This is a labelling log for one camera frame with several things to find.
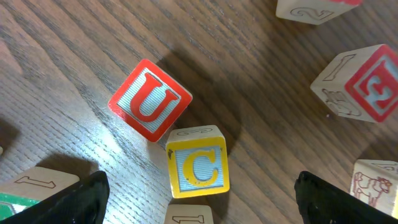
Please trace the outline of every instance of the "red letter u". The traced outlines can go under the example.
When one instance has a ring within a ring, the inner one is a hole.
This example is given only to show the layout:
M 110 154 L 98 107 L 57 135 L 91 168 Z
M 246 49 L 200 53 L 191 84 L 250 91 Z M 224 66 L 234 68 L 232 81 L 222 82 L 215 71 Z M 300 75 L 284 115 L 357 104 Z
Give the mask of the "red letter u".
M 140 119 L 141 121 L 151 122 L 159 117 L 159 115 L 163 112 L 163 110 L 172 100 L 177 100 L 178 98 L 170 90 L 166 90 L 166 97 L 159 104 L 159 106 L 156 107 L 154 112 L 150 115 L 143 115 L 140 111 L 141 104 L 149 96 L 149 94 L 152 92 L 152 90 L 155 87 L 162 86 L 162 83 L 158 81 L 156 78 L 154 78 L 152 75 L 150 75 L 149 73 L 145 73 L 145 78 L 146 78 L 145 83 L 138 90 L 136 95 L 131 99 L 130 110 L 134 114 L 134 116 Z

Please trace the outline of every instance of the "toy block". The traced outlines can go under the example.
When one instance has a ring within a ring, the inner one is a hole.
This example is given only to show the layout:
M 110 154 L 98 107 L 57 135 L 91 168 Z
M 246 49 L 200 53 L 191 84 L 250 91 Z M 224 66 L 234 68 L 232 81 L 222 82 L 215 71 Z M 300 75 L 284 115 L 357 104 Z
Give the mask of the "toy block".
M 108 106 L 146 139 L 157 142 L 191 101 L 191 93 L 144 59 L 112 96 Z
M 398 162 L 357 160 L 350 194 L 398 218 Z
M 311 89 L 339 116 L 383 122 L 398 105 L 398 55 L 387 45 L 339 54 Z
M 169 205 L 164 224 L 213 224 L 213 214 L 207 205 Z
M 225 138 L 215 125 L 176 129 L 166 143 L 174 198 L 229 190 Z
M 319 25 L 361 3 L 362 0 L 278 0 L 276 16 Z
M 78 181 L 76 175 L 33 167 L 0 185 L 0 220 L 15 215 Z

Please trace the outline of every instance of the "table surface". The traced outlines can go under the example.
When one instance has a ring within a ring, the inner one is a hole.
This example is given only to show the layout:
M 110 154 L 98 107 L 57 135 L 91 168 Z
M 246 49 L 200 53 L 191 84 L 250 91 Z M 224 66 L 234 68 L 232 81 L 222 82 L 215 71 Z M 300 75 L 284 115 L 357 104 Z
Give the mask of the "table surface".
M 302 223 L 294 182 L 309 170 L 348 191 L 358 158 L 398 159 L 398 116 L 334 116 L 309 86 L 339 53 L 398 48 L 398 1 L 365 0 L 320 26 L 278 19 L 276 0 L 1 0 L 0 181 L 43 166 L 107 173 L 105 223 L 163 223 L 205 204 L 215 223 Z M 173 200 L 164 150 L 107 107 L 142 58 L 193 95 L 172 126 L 217 125 L 231 190 Z

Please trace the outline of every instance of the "red border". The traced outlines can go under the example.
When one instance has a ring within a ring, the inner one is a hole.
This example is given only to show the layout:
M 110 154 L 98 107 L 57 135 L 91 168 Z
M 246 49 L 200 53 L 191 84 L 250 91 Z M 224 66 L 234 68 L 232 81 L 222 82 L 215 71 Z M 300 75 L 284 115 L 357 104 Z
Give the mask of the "red border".
M 398 55 L 386 44 L 377 49 L 370 59 L 348 80 L 345 90 L 369 113 L 377 122 L 383 122 L 392 111 L 398 106 L 398 102 L 394 103 L 384 114 L 379 113 L 355 90 L 354 85 L 363 77 L 363 75 L 384 55 L 387 55 L 398 67 Z
M 127 91 L 127 89 L 131 86 L 134 80 L 139 76 L 139 74 L 145 68 L 148 68 L 151 72 L 157 75 L 163 82 L 168 84 L 168 86 L 171 87 L 171 89 L 173 89 L 177 94 L 181 96 L 181 100 L 178 103 L 178 105 L 174 108 L 174 110 L 168 115 L 168 117 L 164 120 L 164 122 L 158 127 L 158 129 L 154 133 L 151 133 L 142 124 L 140 124 L 132 116 L 124 112 L 117 105 L 118 101 L 123 96 L 123 94 Z M 186 89 L 184 89 L 184 87 L 182 87 L 179 83 L 177 83 L 168 74 L 164 73 L 157 65 L 152 63 L 150 60 L 142 59 L 138 63 L 137 67 L 131 72 L 131 74 L 124 81 L 124 83 L 120 86 L 120 88 L 116 91 L 116 93 L 112 96 L 112 98 L 108 103 L 108 107 L 113 113 L 119 116 L 122 120 L 124 120 L 128 125 L 133 127 L 135 130 L 137 130 L 146 139 L 148 139 L 151 142 L 157 142 L 167 131 L 167 129 L 174 123 L 174 121 L 182 114 L 182 112 L 190 104 L 191 101 L 192 101 L 192 95 Z
M 329 0 L 329 1 L 345 3 L 345 4 L 352 5 L 352 6 L 358 6 L 358 5 L 362 4 L 362 0 Z

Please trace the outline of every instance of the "yellow border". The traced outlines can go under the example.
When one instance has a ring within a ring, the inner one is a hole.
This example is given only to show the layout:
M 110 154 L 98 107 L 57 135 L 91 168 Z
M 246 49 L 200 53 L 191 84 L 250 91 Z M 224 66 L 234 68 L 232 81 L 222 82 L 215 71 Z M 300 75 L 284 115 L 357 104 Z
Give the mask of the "yellow border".
M 224 186 L 212 189 L 193 190 L 190 192 L 181 192 L 178 184 L 177 162 L 175 159 L 175 151 L 182 149 L 193 149 L 198 147 L 220 146 L 221 148 L 221 166 L 223 168 Z M 169 158 L 169 149 L 173 150 Z M 195 139 L 189 141 L 170 142 L 166 145 L 167 161 L 169 164 L 169 176 L 172 188 L 173 198 L 196 197 L 202 195 L 219 194 L 229 191 L 229 171 L 228 171 L 228 155 L 226 152 L 225 138 L 222 136 Z

